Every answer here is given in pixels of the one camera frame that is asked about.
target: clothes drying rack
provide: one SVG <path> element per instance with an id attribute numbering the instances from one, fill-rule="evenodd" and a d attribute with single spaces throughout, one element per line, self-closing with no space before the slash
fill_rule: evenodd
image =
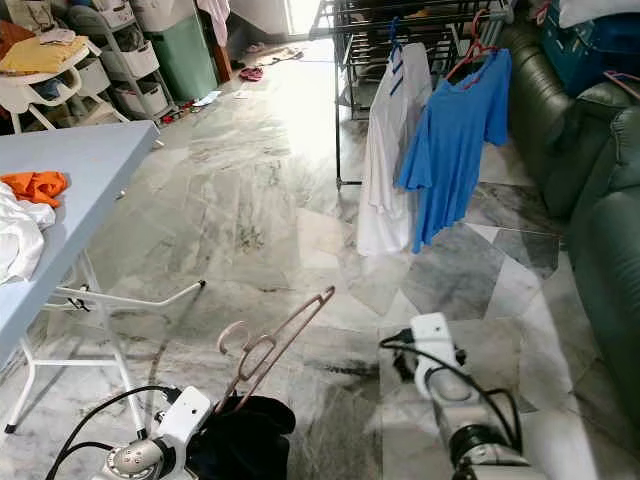
<path id="1" fill-rule="evenodd" d="M 463 57 L 470 44 L 468 26 L 476 12 L 486 9 L 481 40 L 494 44 L 503 23 L 513 20 L 509 0 L 321 0 L 309 33 L 311 39 L 332 37 L 335 64 L 336 187 L 361 185 L 341 174 L 340 106 L 348 106 L 351 120 L 365 120 L 370 106 L 366 85 L 379 83 L 391 51 L 391 21 L 397 42 L 422 42 L 434 77 L 433 84 Z M 340 91 L 344 74 L 345 88 Z"/>

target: blue hanger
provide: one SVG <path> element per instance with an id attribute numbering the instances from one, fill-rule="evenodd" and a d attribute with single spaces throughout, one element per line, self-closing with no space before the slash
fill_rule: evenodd
<path id="1" fill-rule="evenodd" d="M 398 42 L 398 40 L 396 39 L 396 33 L 398 31 L 399 21 L 400 21 L 400 17 L 393 17 L 393 20 L 391 20 L 391 25 L 389 26 L 389 39 L 391 40 L 391 53 L 389 54 L 389 60 L 391 61 L 392 65 L 393 65 L 393 58 L 396 52 L 402 52 L 402 44 Z M 400 63 L 398 63 L 397 65 L 393 65 L 391 71 L 393 72 L 394 75 L 398 72 L 398 70 L 400 70 L 403 64 L 404 64 L 404 61 L 401 58 Z M 404 76 L 401 76 L 398 79 L 398 81 L 395 83 L 393 88 L 391 89 L 391 93 L 389 94 L 389 96 L 393 96 L 393 94 L 398 89 L 398 87 L 400 86 L 403 80 L 404 80 Z"/>

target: blue box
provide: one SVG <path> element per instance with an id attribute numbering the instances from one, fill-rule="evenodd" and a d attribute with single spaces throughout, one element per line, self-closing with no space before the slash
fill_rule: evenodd
<path id="1" fill-rule="evenodd" d="M 607 70 L 640 74 L 640 14 L 597 18 L 560 28 L 558 0 L 547 12 L 542 45 L 567 94 L 605 81 Z"/>

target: orange cloth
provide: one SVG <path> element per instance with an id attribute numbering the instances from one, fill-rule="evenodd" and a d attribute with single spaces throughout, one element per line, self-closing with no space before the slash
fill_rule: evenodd
<path id="1" fill-rule="evenodd" d="M 0 176 L 0 182 L 11 187 L 18 200 L 47 203 L 53 208 L 60 202 L 53 197 L 67 188 L 67 179 L 60 172 L 23 172 Z"/>

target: green storage box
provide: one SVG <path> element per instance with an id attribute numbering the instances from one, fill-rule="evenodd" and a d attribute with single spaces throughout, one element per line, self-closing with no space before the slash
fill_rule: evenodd
<path id="1" fill-rule="evenodd" d="M 197 15 L 162 32 L 148 32 L 160 71 L 176 100 L 202 98 L 218 86 Z"/>

